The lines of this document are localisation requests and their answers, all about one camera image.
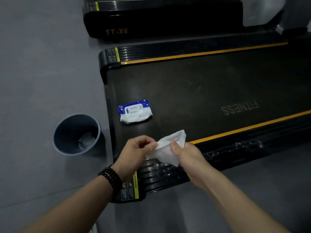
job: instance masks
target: black beaded bracelet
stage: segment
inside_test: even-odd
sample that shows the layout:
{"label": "black beaded bracelet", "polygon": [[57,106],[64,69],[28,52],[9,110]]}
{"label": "black beaded bracelet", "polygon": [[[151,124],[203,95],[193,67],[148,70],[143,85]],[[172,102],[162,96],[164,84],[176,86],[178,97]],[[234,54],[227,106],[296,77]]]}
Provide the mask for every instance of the black beaded bracelet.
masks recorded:
{"label": "black beaded bracelet", "polygon": [[103,171],[101,171],[98,175],[104,176],[109,181],[112,189],[114,190],[114,196],[120,192],[122,189],[122,181],[119,175],[111,168],[111,165],[103,169]]}

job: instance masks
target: floor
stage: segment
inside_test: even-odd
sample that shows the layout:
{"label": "floor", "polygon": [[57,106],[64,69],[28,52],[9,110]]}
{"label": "floor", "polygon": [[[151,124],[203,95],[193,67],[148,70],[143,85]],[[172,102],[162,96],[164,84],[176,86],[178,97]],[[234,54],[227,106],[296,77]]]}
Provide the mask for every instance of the floor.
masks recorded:
{"label": "floor", "polygon": [[[0,1],[0,232],[42,216],[112,162],[97,59],[107,45],[88,36],[82,6],[83,0]],[[73,113],[99,120],[107,144],[101,157],[53,149],[57,123]],[[310,152],[307,144],[224,173],[290,230],[309,232]],[[99,232],[230,232],[191,183],[140,203],[109,204],[97,223]]]}

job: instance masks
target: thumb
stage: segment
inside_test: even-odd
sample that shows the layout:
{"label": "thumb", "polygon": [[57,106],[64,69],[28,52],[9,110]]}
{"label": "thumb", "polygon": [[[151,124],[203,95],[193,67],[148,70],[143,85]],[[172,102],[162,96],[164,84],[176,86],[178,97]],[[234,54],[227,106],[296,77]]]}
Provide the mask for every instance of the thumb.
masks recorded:
{"label": "thumb", "polygon": [[180,155],[183,150],[174,140],[171,141],[171,148],[172,148],[173,153],[176,155]]}
{"label": "thumb", "polygon": [[151,142],[150,144],[146,145],[144,148],[141,148],[142,153],[146,156],[148,153],[153,151],[158,146],[157,142]]}

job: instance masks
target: wet wipes package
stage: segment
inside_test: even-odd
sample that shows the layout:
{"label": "wet wipes package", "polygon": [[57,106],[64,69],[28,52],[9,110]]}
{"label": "wet wipes package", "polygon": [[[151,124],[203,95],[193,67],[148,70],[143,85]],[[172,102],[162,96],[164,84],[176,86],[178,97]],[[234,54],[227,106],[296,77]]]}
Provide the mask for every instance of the wet wipes package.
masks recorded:
{"label": "wet wipes package", "polygon": [[147,100],[130,102],[118,107],[120,113],[120,121],[125,123],[141,122],[152,115]]}

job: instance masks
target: orange stripe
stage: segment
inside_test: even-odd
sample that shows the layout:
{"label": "orange stripe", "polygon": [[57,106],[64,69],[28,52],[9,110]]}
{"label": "orange stripe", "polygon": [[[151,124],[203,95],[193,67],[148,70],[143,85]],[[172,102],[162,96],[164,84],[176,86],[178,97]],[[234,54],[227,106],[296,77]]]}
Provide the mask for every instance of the orange stripe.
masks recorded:
{"label": "orange stripe", "polygon": [[215,51],[184,54],[184,55],[173,55],[173,56],[165,56],[165,57],[150,58],[150,59],[135,60],[135,61],[122,61],[121,64],[122,65],[128,65],[128,64],[152,62],[152,61],[163,61],[163,60],[171,60],[171,59],[178,59],[178,58],[185,58],[185,57],[192,57],[192,56],[226,53],[226,52],[239,51],[239,50],[251,50],[251,49],[265,48],[265,47],[271,47],[271,46],[283,46],[283,45],[287,45],[287,44],[288,44],[288,42],[274,43],[274,44],[267,44],[267,45],[260,45],[260,46],[248,46],[248,47],[234,48],[234,49],[227,49],[227,50],[215,50]]}
{"label": "orange stripe", "polygon": [[220,133],[218,135],[205,137],[205,138],[202,138],[202,139],[199,139],[199,140],[190,141],[190,143],[197,144],[197,143],[200,143],[200,142],[209,141],[209,140],[216,139],[216,138],[219,138],[219,137],[228,136],[228,135],[231,135],[231,134],[234,134],[234,133],[247,131],[247,130],[250,130],[250,129],[253,129],[253,128],[258,128],[258,127],[269,125],[269,124],[272,124],[272,123],[281,122],[281,121],[284,121],[284,120],[287,120],[287,119],[292,119],[292,118],[299,117],[299,116],[302,116],[302,115],[306,115],[306,114],[309,114],[309,113],[311,113],[311,110],[308,110],[308,111],[305,111],[305,112],[301,112],[301,113],[297,113],[297,114],[293,114],[293,115],[290,115],[290,116],[285,116],[285,117],[274,119],[274,120],[270,120],[270,121],[267,121],[267,122],[251,125],[251,126],[248,126],[248,127],[239,128],[239,129],[236,129],[236,130],[233,130],[233,131],[230,131],[230,132],[224,132],[224,133]]}

